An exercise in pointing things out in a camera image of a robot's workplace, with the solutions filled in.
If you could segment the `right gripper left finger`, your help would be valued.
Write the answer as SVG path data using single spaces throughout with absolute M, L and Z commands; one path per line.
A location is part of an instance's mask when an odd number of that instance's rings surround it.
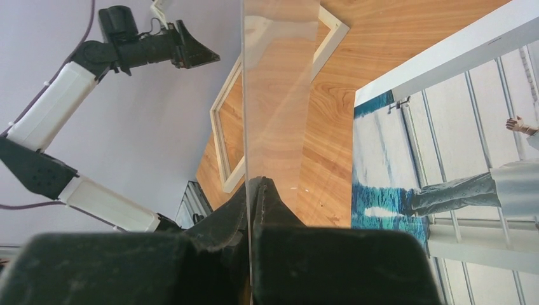
M 2 304 L 239 304 L 244 186 L 185 231 L 42 234 L 1 273 Z

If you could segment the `light wooden picture frame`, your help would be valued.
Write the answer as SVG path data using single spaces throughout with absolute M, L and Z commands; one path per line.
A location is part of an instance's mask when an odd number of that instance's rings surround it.
M 350 30 L 350 26 L 323 6 L 319 8 L 318 24 L 311 80 L 316 78 Z M 242 72 L 242 58 L 238 57 L 210 108 L 215 155 L 224 193 L 232 193 L 245 173 L 243 128 L 240 126 Z

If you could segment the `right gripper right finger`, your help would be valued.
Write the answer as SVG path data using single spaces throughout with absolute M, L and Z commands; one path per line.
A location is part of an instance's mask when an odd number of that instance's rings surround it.
M 304 225 L 273 179 L 252 180 L 256 304 L 440 304 L 419 242 L 379 229 Z

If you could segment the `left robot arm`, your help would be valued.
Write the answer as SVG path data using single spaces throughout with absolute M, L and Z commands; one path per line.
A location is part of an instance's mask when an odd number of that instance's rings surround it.
M 192 69 L 220 61 L 200 43 L 182 20 L 168 22 L 159 1 L 151 11 L 160 23 L 157 33 L 139 32 L 129 7 L 91 8 L 101 41 L 86 36 L 65 59 L 17 119 L 1 134 L 1 161 L 46 205 L 62 205 L 119 231 L 179 232 L 172 219 L 152 212 L 96 183 L 75 168 L 46 154 L 46 149 L 90 92 L 110 72 L 129 74 L 135 67 L 169 61 Z

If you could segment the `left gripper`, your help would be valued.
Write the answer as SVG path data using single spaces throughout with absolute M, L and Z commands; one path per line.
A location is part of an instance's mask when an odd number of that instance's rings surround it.
M 132 11 L 117 5 L 98 11 L 99 25 L 105 45 L 112 52 L 110 69 L 131 75 L 130 69 L 147 64 L 171 61 L 181 67 L 192 69 L 221 60 L 220 55 L 195 39 L 182 20 L 160 23 L 160 30 L 139 32 Z

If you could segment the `clear acrylic sheet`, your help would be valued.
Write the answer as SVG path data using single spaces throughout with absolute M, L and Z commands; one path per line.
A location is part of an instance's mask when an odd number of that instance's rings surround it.
M 286 225 L 299 174 L 318 30 L 318 1 L 242 3 L 242 90 L 250 285 L 272 269 L 263 228 Z

